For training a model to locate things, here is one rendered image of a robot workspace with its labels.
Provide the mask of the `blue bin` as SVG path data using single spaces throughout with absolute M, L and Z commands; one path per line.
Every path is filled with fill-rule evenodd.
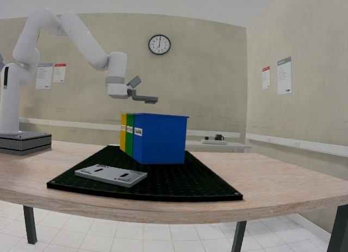
M 141 164 L 184 163 L 189 116 L 134 113 L 133 158 Z

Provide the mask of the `yellow open-top bin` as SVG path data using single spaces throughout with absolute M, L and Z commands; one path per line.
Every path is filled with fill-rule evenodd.
M 126 150 L 126 127 L 127 127 L 127 115 L 121 114 L 120 149 L 124 152 Z

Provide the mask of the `green open-top bin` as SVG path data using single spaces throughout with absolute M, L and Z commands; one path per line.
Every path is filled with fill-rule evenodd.
M 126 130 L 126 154 L 133 157 L 133 139 L 134 139 L 134 117 L 133 113 L 127 113 Z

